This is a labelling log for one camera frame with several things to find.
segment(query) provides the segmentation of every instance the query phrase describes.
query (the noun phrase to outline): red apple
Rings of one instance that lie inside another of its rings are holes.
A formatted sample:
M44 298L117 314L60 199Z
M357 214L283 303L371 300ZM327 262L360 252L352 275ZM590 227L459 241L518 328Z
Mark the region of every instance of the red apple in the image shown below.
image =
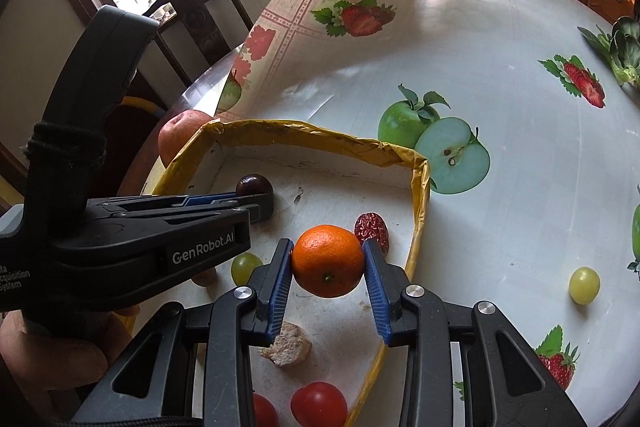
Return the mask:
M171 163L196 131L213 120L207 113L187 109L165 123L158 134L158 153L165 167Z

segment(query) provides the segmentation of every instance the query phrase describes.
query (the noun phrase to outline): piece of bread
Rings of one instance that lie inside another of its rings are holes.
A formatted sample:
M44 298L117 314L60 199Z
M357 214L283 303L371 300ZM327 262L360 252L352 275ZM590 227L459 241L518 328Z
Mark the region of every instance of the piece of bread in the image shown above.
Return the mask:
M305 330L296 324L283 321L280 334L270 347L260 347L260 355L278 367L303 362L311 349L311 341Z

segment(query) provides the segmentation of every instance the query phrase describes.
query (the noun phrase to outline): yellow tape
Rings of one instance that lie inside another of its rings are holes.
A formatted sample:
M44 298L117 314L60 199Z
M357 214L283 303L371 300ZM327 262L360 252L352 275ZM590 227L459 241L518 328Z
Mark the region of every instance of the yellow tape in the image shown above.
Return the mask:
M414 202L414 237L404 270L409 279L413 278L430 196L429 164L419 153L398 145L355 138L348 134L341 134L300 121L209 122L201 127L169 164L156 185L154 194L161 196L184 194L201 160L215 143L227 147L270 146L272 144L300 146L349 156L382 168L399 165L411 169L413 171L411 192ZM380 373L385 354L386 347L381 343L344 427L351 427L359 415Z

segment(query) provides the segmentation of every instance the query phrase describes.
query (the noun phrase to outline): table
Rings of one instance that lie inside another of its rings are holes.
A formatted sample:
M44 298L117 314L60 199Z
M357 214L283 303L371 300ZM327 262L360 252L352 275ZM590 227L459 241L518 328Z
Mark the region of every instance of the table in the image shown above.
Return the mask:
M152 178L156 179L164 172L158 157L158 134L167 121L187 109L197 109L211 116L215 114L226 78L231 72L231 66L238 56L239 49L240 47L231 50L205 71L169 108L133 159L120 184L119 196L139 196L151 173L154 174Z

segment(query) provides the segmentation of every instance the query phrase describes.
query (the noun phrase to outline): chair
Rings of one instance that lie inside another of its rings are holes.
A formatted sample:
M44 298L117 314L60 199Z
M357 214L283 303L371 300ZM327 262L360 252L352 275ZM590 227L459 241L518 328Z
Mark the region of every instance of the chair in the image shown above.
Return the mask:
M250 30L254 26L254 23L244 9L241 1L231 0L231 2L234 4L238 14L242 18L244 25L248 30ZM220 29L213 20L211 13L209 13L209 10L205 6L205 0L155 0L144 15L149 17L158 8L168 3L171 3L176 16L181 20L182 24L184 24L184 27L187 29L189 35L210 66L213 66L220 60L220 58L224 57L229 51L231 51L231 48L226 43ZM171 49L169 49L168 45L162 38L161 33L162 26L160 26L160 29L155 36L156 44L185 86L190 86L192 84L191 79L175 58Z

